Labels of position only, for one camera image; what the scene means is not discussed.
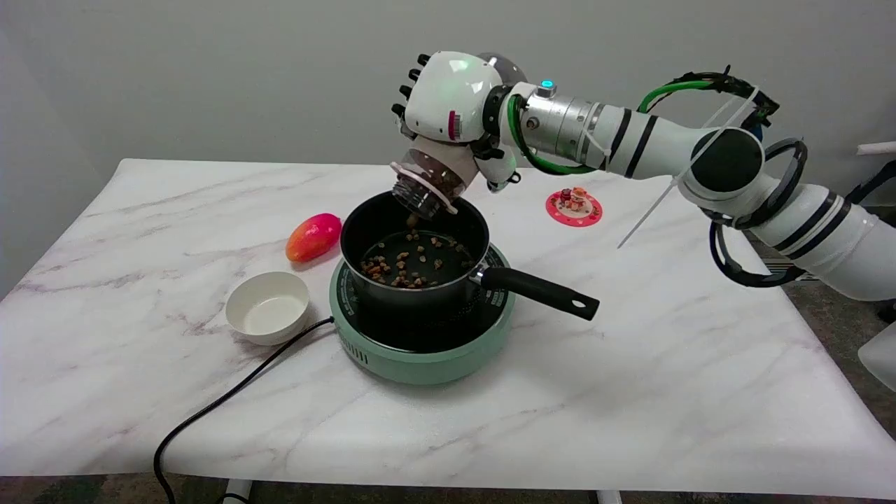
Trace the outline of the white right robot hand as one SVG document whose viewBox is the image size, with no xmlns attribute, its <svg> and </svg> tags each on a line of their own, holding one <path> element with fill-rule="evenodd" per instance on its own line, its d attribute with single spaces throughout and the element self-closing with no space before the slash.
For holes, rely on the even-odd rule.
<svg viewBox="0 0 896 504">
<path fill-rule="evenodd" d="M 527 82 L 521 67 L 498 53 L 438 51 L 420 55 L 395 104 L 400 130 L 412 140 L 391 168 L 406 181 L 454 199 L 483 176 L 496 193 L 516 184 L 515 156 L 501 137 L 506 92 Z"/>
</svg>

